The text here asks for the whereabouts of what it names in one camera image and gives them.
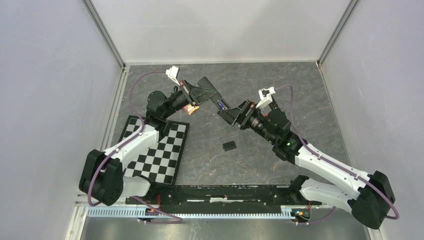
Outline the black battery cover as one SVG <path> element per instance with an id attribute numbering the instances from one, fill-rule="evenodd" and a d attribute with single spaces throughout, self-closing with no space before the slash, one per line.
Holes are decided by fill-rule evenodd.
<path id="1" fill-rule="evenodd" d="M 231 151 L 231 150 L 235 150 L 237 148 L 237 145 L 235 143 L 235 141 L 228 141 L 222 144 L 222 148 L 225 152 Z"/>

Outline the black remote control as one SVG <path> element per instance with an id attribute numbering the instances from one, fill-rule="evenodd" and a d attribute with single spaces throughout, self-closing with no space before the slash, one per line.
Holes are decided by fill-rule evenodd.
<path id="1" fill-rule="evenodd" d="M 225 109 L 221 109 L 220 107 L 219 107 L 219 105 L 218 105 L 218 102 L 221 102 L 224 106 L 225 106 Z M 222 97 L 219 97 L 219 98 L 217 98 L 216 99 L 216 101 L 215 101 L 215 104 L 216 104 L 216 106 L 217 106 L 217 108 L 220 110 L 220 111 L 222 111 L 222 110 L 228 110 L 228 109 L 230 109 L 231 107 L 228 105 L 228 103 L 222 98 Z"/>

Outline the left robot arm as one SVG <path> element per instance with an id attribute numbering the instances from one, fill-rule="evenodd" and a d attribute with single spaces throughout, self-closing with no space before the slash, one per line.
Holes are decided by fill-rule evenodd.
<path id="1" fill-rule="evenodd" d="M 145 204 L 153 203 L 157 190 L 144 176 L 124 176 L 123 170 L 141 151 L 160 142 L 170 131 L 168 117 L 188 104 L 196 106 L 220 98 L 219 91 L 207 77 L 196 85 L 182 80 L 178 91 L 166 96 L 155 90 L 147 97 L 146 116 L 141 126 L 116 145 L 105 150 L 91 150 L 85 160 L 78 188 L 87 194 L 89 206 L 113 205 L 119 198 L 139 197 Z"/>

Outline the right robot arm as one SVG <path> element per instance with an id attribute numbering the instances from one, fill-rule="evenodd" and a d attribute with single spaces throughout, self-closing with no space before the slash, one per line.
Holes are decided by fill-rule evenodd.
<path id="1" fill-rule="evenodd" d="M 264 115 L 257 105 L 245 100 L 229 108 L 217 102 L 218 115 L 241 130 L 251 129 L 272 145 L 272 151 L 282 161 L 307 169 L 323 177 L 328 184 L 300 176 L 299 184 L 289 189 L 289 199 L 295 204 L 304 201 L 321 202 L 350 213 L 364 226 L 378 230 L 396 201 L 389 178 L 376 170 L 358 170 L 324 154 L 291 130 L 292 123 L 279 106 L 271 103 Z"/>

